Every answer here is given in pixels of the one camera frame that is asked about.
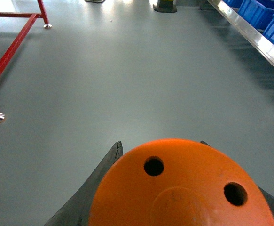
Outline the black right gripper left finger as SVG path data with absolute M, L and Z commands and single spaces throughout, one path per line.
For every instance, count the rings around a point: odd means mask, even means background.
M 111 168 L 123 156 L 120 141 L 106 153 L 91 175 L 75 194 L 45 223 L 46 226 L 86 226 L 96 190 Z

